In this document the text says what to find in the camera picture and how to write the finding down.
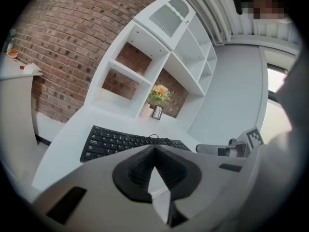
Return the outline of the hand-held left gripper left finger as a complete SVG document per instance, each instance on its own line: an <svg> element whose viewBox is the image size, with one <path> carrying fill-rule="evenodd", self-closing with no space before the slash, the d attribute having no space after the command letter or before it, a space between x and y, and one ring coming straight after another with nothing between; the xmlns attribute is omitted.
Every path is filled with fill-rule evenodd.
<svg viewBox="0 0 309 232"><path fill-rule="evenodd" d="M36 214L48 227L60 232L162 232L167 225L151 203L128 199L115 186L112 172L117 164L141 152L138 147L82 164L55 182L33 203ZM47 214L74 187L84 196L64 224Z"/></svg>

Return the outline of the black picture frame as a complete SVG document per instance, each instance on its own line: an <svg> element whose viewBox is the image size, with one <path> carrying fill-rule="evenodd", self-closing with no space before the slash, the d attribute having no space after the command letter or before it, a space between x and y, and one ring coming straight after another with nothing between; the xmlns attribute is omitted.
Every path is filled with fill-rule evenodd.
<svg viewBox="0 0 309 232"><path fill-rule="evenodd" d="M154 109L154 112L153 112L153 115L152 115L152 118L160 120L162 114L163 114L163 107L161 107L159 105L156 105L155 109Z"/></svg>

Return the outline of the white low plinth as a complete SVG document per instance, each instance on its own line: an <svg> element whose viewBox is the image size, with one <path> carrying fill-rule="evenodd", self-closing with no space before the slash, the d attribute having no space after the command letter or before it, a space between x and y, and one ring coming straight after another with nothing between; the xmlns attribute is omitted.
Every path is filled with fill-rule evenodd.
<svg viewBox="0 0 309 232"><path fill-rule="evenodd" d="M59 145L62 141L61 133L66 123L51 119L41 112L34 111L32 115L35 134L49 141L52 145Z"/></svg>

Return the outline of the white side desk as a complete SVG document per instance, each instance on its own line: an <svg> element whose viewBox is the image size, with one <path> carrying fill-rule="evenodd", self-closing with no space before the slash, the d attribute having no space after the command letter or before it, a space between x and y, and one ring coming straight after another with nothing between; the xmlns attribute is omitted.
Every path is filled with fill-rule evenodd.
<svg viewBox="0 0 309 232"><path fill-rule="evenodd" d="M24 64L0 54L0 149L1 160L17 179L28 176L27 166L37 148L32 121L31 90L38 74L24 74Z"/></svg>

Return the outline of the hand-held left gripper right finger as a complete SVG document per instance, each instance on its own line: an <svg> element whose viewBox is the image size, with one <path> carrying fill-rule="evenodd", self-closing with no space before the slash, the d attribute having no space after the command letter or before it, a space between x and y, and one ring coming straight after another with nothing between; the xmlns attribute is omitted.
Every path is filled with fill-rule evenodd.
<svg viewBox="0 0 309 232"><path fill-rule="evenodd" d="M155 232L237 232L253 189L253 154L230 158L156 146L154 162L170 191L167 223Z"/></svg>

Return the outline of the yellow flower bouquet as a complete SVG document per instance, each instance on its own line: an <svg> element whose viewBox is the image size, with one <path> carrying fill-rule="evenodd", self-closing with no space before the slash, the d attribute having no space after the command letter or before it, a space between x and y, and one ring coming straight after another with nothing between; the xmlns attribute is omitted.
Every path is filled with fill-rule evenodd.
<svg viewBox="0 0 309 232"><path fill-rule="evenodd" d="M170 92L167 87L162 84L154 85L148 95L147 101L154 105L160 105L164 101L168 101Z"/></svg>

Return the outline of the white table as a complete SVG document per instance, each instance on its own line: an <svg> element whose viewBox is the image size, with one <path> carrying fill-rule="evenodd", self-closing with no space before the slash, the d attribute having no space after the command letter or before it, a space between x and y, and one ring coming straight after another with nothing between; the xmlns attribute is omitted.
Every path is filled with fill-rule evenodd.
<svg viewBox="0 0 309 232"><path fill-rule="evenodd" d="M81 153L93 126L141 136L156 134L160 138L180 140L193 152L199 143L166 116L161 120L150 117L132 119L83 106L63 128L61 143L50 144L48 147L32 182L35 189L45 191L83 164L80 162Z"/></svg>

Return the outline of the person's black clothing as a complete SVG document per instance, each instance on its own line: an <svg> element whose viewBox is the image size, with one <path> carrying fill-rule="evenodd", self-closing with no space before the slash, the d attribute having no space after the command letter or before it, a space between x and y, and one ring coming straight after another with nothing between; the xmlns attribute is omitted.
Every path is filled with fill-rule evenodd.
<svg viewBox="0 0 309 232"><path fill-rule="evenodd" d="M302 51L276 92L293 130L309 137L309 53Z"/></svg>

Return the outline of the white paper sheet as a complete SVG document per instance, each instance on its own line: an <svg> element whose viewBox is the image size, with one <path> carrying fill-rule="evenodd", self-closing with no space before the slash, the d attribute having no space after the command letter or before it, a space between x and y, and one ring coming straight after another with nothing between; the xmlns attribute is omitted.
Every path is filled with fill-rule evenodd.
<svg viewBox="0 0 309 232"><path fill-rule="evenodd" d="M23 73L24 74L38 74L41 72L41 69L34 63L27 64L24 66Z"/></svg>

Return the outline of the white hutch shelf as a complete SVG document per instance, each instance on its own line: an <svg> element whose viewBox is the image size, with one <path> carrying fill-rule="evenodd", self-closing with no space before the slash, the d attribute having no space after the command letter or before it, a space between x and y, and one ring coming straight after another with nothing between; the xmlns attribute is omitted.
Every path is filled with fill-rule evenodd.
<svg viewBox="0 0 309 232"><path fill-rule="evenodd" d="M150 59L145 73L138 73L118 59L130 46ZM166 70L188 92L178 116L167 122L187 131L203 103L216 63L211 40L189 3L186 0L156 0L139 12L115 38L96 70L85 104L136 119L159 74ZM110 71L138 83L131 99L103 89Z"/></svg>

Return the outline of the black keyboard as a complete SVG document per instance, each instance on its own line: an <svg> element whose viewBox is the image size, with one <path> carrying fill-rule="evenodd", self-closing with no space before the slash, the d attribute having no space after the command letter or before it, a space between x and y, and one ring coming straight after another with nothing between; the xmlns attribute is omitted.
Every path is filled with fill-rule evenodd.
<svg viewBox="0 0 309 232"><path fill-rule="evenodd" d="M180 140L160 138L156 134L146 137L93 126L81 153L80 162L84 163L145 145L167 145L190 151Z"/></svg>

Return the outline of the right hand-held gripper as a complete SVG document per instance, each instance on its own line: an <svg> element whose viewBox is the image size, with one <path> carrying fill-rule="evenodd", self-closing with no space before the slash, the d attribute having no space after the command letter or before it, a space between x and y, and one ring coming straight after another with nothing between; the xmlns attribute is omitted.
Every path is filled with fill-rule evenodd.
<svg viewBox="0 0 309 232"><path fill-rule="evenodd" d="M232 158L247 158L251 151L263 144L263 139L257 127L243 132L237 139L229 140L228 146L199 144L196 152L199 154L218 154Z"/></svg>

